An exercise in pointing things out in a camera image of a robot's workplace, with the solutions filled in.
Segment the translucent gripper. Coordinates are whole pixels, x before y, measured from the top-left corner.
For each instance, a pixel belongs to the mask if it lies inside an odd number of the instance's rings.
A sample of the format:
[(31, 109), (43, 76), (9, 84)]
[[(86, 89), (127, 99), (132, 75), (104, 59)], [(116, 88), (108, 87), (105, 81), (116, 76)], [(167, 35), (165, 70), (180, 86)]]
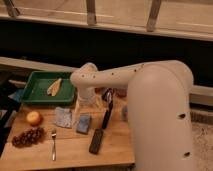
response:
[(72, 111), (72, 123), (76, 124), (81, 114), (97, 113), (100, 110), (98, 100), (93, 98), (89, 102), (77, 100)]

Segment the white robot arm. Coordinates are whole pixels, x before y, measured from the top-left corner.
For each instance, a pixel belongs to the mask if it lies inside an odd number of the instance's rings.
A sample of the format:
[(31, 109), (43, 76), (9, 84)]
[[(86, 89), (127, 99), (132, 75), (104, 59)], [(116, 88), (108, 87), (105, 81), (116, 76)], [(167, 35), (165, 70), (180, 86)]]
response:
[(127, 90), (128, 121), (137, 171), (196, 171), (189, 109), (193, 74), (176, 60), (99, 71), (92, 63), (71, 74), (83, 104), (99, 87)]

